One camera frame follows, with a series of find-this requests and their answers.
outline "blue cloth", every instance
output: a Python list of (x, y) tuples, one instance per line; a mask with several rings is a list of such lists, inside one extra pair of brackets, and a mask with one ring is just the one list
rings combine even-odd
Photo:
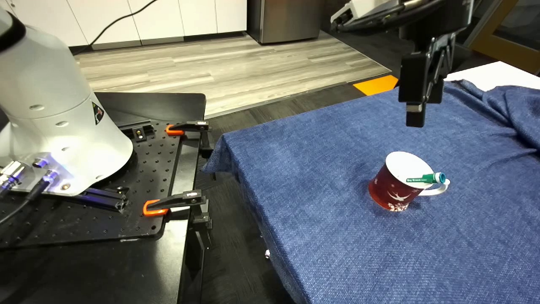
[[(226, 133), (204, 170), (237, 175), (297, 302), (538, 302), (540, 91), (448, 82), (423, 128), (403, 106), (391, 91)], [(393, 150), (450, 189), (374, 206)]]

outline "white robot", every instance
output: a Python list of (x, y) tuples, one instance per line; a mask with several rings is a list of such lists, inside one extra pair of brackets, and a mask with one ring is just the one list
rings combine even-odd
[(0, 192), (77, 195), (121, 168), (133, 143), (102, 109), (67, 45), (0, 8)]

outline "red mug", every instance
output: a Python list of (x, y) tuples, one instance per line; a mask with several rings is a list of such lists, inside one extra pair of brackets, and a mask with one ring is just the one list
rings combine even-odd
[(416, 195), (438, 195), (450, 185), (450, 179), (438, 182), (418, 180), (435, 172), (420, 157), (408, 152), (391, 152), (384, 165), (367, 185), (371, 199), (388, 211), (405, 211)]

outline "cable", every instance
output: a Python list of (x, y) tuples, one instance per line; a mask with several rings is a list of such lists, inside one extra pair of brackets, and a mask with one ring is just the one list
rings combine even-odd
[(116, 21), (119, 21), (119, 20), (123, 20), (123, 18), (128, 18), (128, 16), (133, 16), (133, 15), (143, 11), (145, 8), (148, 8), (150, 5), (153, 5), (155, 1), (156, 1), (156, 0), (150, 0), (148, 3), (145, 3), (145, 5), (143, 5), (141, 8), (138, 8), (136, 11), (131, 11), (131, 13), (128, 13), (128, 15), (121, 15), (121, 16), (118, 16), (116, 20), (109, 21), (109, 23), (87, 43), (87, 49), (91, 49), (91, 47), (99, 40), (99, 37), (101, 37), (111, 25), (114, 25)]
[(40, 195), (47, 187), (48, 187), (50, 180), (47, 179), (40, 179), (33, 187), (32, 190), (23, 197), (23, 201), (15, 207), (11, 209), (8, 214), (5, 214), (1, 219), (0, 219), (0, 224), (3, 224), (5, 221), (8, 221), (10, 217), (13, 217), (16, 212), (20, 212), (21, 207), (25, 207), (27, 204), (30, 204), (33, 199), (37, 199), (37, 195)]

